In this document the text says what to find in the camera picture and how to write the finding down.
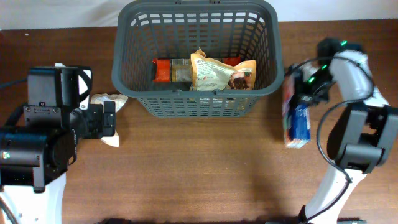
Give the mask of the tan snack bag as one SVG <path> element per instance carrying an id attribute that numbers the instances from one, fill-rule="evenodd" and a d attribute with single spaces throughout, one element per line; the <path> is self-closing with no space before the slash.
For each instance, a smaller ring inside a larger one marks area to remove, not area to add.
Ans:
<path id="1" fill-rule="evenodd" d="M 192 90 L 252 90 L 256 81 L 257 63 L 246 60 L 235 66 L 206 57 L 198 49 L 190 55 L 192 65 Z"/>

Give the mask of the orange cracker packet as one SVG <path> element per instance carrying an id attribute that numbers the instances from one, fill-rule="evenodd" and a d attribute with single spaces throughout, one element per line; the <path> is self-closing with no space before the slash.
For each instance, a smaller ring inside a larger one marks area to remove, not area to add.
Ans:
<path id="1" fill-rule="evenodd" d="M 192 64 L 190 59 L 153 59 L 155 83 L 190 82 Z"/>

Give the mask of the blue biscuit box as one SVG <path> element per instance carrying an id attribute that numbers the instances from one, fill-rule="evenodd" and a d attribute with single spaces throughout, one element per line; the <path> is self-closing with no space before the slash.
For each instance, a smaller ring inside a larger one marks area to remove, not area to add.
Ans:
<path id="1" fill-rule="evenodd" d="M 287 148 L 300 149 L 310 141 L 310 117 L 308 105 L 294 101 L 294 84 L 293 75 L 285 77 L 282 84 L 284 144 Z"/>

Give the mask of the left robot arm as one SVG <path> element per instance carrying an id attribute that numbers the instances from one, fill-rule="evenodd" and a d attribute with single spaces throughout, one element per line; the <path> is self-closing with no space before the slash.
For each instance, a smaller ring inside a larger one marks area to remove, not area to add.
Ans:
<path id="1" fill-rule="evenodd" d="M 66 173 L 82 139 L 116 134 L 116 104 L 89 104 L 90 67 L 33 67 L 28 100 L 1 127 L 5 223 L 61 223 Z"/>

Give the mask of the grey plastic basket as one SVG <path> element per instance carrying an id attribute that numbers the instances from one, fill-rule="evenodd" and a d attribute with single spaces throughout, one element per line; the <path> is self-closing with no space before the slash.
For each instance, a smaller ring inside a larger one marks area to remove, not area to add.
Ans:
<path id="1" fill-rule="evenodd" d="M 252 90 L 193 91 L 189 82 L 156 83 L 156 59 L 254 60 Z M 239 117 L 284 79 L 275 9 L 266 1 L 133 1 L 118 16 L 112 82 L 160 118 Z"/>

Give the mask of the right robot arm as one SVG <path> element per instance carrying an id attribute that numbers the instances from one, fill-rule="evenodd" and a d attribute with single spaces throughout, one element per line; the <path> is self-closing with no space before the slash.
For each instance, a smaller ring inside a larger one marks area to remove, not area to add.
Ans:
<path id="1" fill-rule="evenodd" d="M 315 61 L 320 67 L 308 78 L 305 72 L 312 68 L 311 60 L 289 68 L 287 76 L 295 80 L 290 107 L 296 110 L 328 101 L 330 87 L 337 85 L 343 100 L 326 111 L 318 125 L 335 109 L 344 110 L 328 136 L 326 149 L 321 147 L 320 136 L 316 137 L 328 170 L 297 221 L 338 223 L 355 187 L 389 157 L 397 137 L 397 108 L 377 89 L 361 45 L 325 38 L 317 45 Z"/>

